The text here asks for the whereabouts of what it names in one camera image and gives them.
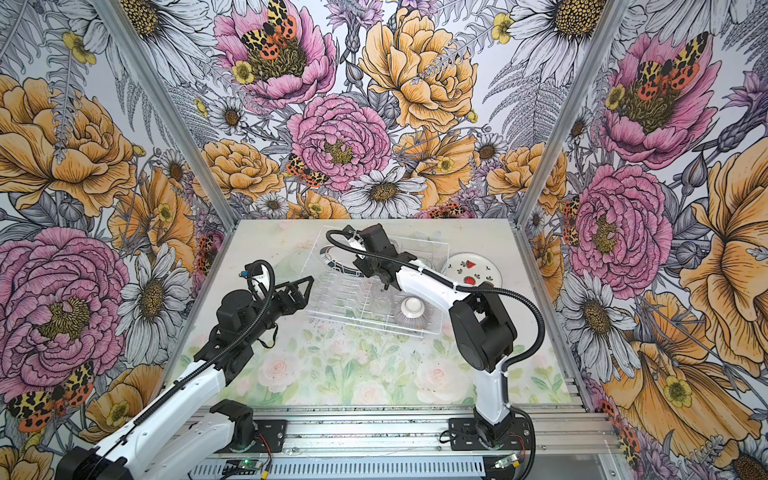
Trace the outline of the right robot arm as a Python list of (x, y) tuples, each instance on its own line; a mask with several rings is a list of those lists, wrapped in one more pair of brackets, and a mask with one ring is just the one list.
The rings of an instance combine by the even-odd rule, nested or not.
[(492, 286), (464, 286), (399, 252), (380, 224), (341, 230), (342, 245), (366, 277), (415, 296), (447, 313), (457, 349), (476, 371), (475, 428), (488, 447), (499, 445), (514, 421), (501, 365), (512, 353), (517, 331)]

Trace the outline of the plate green red band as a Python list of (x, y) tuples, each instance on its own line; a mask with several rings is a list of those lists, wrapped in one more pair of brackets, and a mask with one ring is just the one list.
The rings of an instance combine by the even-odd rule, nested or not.
[(352, 277), (362, 276), (360, 270), (354, 265), (356, 256), (346, 250), (326, 245), (320, 249), (319, 257), (321, 266), (328, 271)]

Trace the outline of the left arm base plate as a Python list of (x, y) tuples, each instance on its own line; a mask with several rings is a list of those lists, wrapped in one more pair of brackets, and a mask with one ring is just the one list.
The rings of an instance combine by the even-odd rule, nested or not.
[(232, 440), (218, 450), (218, 453), (280, 453), (283, 450), (287, 426), (286, 420), (238, 420), (235, 422)]

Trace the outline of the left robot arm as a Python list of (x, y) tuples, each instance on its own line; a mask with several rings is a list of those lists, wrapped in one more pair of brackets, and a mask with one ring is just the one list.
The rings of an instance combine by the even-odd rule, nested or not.
[(313, 283), (306, 276), (225, 295), (207, 342), (181, 376), (96, 446), (67, 453), (55, 478), (172, 478), (213, 453), (262, 443), (252, 408), (234, 400), (219, 401), (189, 430), (181, 428), (237, 378), (265, 332), (276, 332), (280, 318), (307, 307)]

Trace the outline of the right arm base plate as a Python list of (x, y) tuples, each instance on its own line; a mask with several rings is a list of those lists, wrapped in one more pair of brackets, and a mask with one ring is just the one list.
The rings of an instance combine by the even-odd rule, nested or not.
[(439, 437), (452, 451), (528, 451), (534, 444), (534, 429), (521, 416), (508, 416), (492, 425), (478, 418), (450, 418)]

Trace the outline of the white plate teal rim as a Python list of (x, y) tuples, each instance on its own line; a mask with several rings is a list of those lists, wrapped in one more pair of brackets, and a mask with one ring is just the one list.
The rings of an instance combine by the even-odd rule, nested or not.
[(483, 283), (489, 283), (493, 287), (503, 286), (500, 269), (488, 258), (476, 253), (462, 252), (452, 255), (443, 264), (441, 273), (467, 286), (479, 286)]

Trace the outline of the white wire dish rack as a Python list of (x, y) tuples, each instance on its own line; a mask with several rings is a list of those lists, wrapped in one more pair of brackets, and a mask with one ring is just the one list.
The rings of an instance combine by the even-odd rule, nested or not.
[(442, 331), (448, 314), (431, 304), (427, 303), (432, 311), (429, 327), (424, 330), (403, 328), (396, 324), (394, 310), (399, 301), (407, 297), (405, 293), (393, 287), (385, 288), (376, 277), (366, 278), (363, 274), (352, 277), (322, 267), (319, 252), (322, 247), (332, 245), (326, 239), (330, 229), (329, 225), (321, 228), (302, 270), (304, 276), (314, 277), (306, 308), (309, 319), (417, 338), (437, 335)]

